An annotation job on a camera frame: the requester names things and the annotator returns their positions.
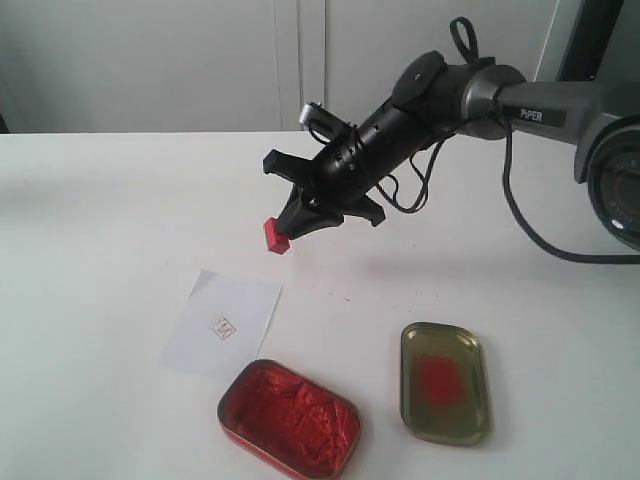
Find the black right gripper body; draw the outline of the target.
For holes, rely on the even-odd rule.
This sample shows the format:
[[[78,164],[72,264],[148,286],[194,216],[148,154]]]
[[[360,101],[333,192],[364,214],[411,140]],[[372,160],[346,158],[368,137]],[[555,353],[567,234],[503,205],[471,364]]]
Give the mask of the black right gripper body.
[[[376,112],[312,159],[272,150],[263,160],[263,171],[298,186],[311,210],[359,217],[377,226],[385,213],[367,192],[391,170],[399,124],[396,112]]]

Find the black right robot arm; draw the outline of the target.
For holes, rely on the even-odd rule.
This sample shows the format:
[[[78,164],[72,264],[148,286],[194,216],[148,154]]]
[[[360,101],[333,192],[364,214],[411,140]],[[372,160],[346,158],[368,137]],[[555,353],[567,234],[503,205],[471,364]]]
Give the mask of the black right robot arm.
[[[325,139],[311,159],[279,151],[263,161],[288,180],[290,196],[264,226],[271,252],[337,227],[348,216],[383,222],[369,197],[404,161],[438,152],[455,135],[510,140],[516,131],[572,144],[575,180],[611,235],[639,245],[639,86],[635,82],[529,82],[490,57],[449,65],[437,52],[415,60],[391,96],[362,124],[351,125],[311,103],[301,123]]]

